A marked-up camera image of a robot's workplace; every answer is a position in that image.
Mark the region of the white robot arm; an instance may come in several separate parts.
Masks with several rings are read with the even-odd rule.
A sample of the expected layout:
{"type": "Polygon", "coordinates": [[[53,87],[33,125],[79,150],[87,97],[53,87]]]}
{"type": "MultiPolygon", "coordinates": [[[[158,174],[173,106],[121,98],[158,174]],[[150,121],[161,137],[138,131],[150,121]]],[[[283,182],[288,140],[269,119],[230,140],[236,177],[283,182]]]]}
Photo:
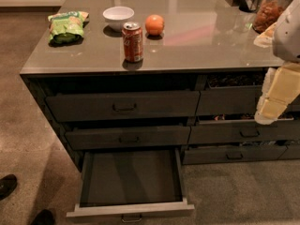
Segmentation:
{"type": "Polygon", "coordinates": [[[254,119],[270,125],[300,95],[300,0],[293,0],[277,21],[254,40],[256,46],[273,49],[284,63],[269,68],[262,84],[254,119]]]}

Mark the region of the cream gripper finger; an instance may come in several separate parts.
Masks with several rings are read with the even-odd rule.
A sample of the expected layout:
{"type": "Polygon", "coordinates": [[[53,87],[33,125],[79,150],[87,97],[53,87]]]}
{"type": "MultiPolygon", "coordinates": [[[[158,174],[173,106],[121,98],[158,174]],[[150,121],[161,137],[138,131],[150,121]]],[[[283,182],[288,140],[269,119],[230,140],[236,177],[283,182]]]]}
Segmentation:
{"type": "Polygon", "coordinates": [[[300,95],[300,64],[285,62],[276,70],[267,96],[278,103],[276,112],[278,120],[288,105],[300,95]]]}
{"type": "Polygon", "coordinates": [[[264,76],[262,95],[258,100],[254,115],[255,121],[260,125],[270,125],[277,120],[276,112],[278,111],[278,103],[267,96],[276,72],[275,68],[270,67],[264,76]]]}

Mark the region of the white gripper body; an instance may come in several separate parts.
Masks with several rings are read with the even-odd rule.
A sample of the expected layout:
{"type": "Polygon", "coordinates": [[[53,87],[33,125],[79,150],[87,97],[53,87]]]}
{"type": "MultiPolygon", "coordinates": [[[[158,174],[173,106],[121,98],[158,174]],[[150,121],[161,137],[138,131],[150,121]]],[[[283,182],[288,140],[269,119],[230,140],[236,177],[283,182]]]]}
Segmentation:
{"type": "Polygon", "coordinates": [[[276,23],[274,22],[272,25],[270,25],[264,32],[259,34],[255,39],[253,44],[255,46],[261,47],[261,48],[268,48],[272,46],[273,43],[273,35],[276,29],[276,23]]]}

